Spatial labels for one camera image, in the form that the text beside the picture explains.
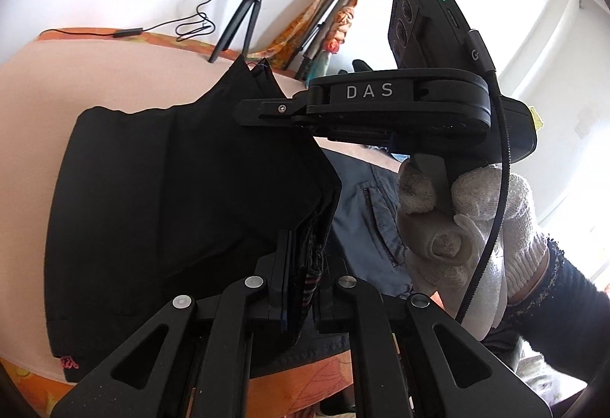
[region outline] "yellow sticky note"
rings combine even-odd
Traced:
[[[544,125],[544,122],[542,121],[542,118],[540,117],[540,115],[538,115],[538,112],[533,106],[528,106],[528,108],[530,109],[532,118],[534,119],[534,128],[536,129],[536,132],[538,132]]]

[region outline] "tripod leg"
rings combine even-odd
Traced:
[[[242,55],[248,56],[248,50],[250,48],[250,41],[252,34],[254,33],[254,26],[256,26],[256,20],[258,19],[258,12],[260,12],[260,1],[254,1],[254,7],[252,8],[252,15],[250,15],[250,21],[248,23],[248,29],[246,30],[246,37],[243,40]]]
[[[214,51],[210,55],[210,58],[208,59],[209,63],[214,63],[218,58],[220,52],[225,51],[230,47],[231,41],[235,37],[237,29],[239,29],[239,26],[243,22],[243,18],[246,16],[246,13],[248,13],[248,10],[250,10],[250,7],[254,3],[254,1],[255,0],[242,0],[242,2],[239,4],[239,7],[237,7],[237,10],[233,14],[233,17],[231,17],[231,20],[227,24],[227,27],[220,36],[220,39],[218,40]]]

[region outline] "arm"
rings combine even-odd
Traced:
[[[538,283],[534,278],[511,298],[516,304],[505,320],[556,370],[590,382],[610,350],[610,298],[565,259],[555,241],[548,240],[548,249],[548,267],[537,272]]]

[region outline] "silver screw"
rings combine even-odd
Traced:
[[[250,289],[256,289],[257,287],[260,287],[263,285],[265,281],[262,279],[262,277],[259,277],[258,275],[252,275],[252,277],[248,277],[244,284],[246,284],[246,287],[249,287]]]
[[[186,294],[181,294],[179,296],[176,296],[174,298],[174,300],[172,301],[174,308],[178,308],[178,309],[188,308],[190,306],[190,303],[191,303],[191,298],[190,298],[190,296],[187,296]]]
[[[351,289],[356,285],[356,279],[352,275],[343,275],[343,277],[339,277],[339,285],[346,289]]]
[[[411,296],[411,304],[416,308],[425,308],[430,306],[430,298],[423,294],[414,294]]]

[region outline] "gloved hand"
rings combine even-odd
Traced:
[[[435,290],[455,316],[483,252],[498,204],[501,169],[480,168],[461,175],[451,188],[456,215],[451,220],[434,209],[431,180],[408,162],[398,175],[398,231],[409,251],[407,267],[417,290]],[[511,174],[504,224],[492,258],[463,326],[481,340],[497,326],[507,299],[538,269],[547,252],[547,237],[536,223],[527,181]]]

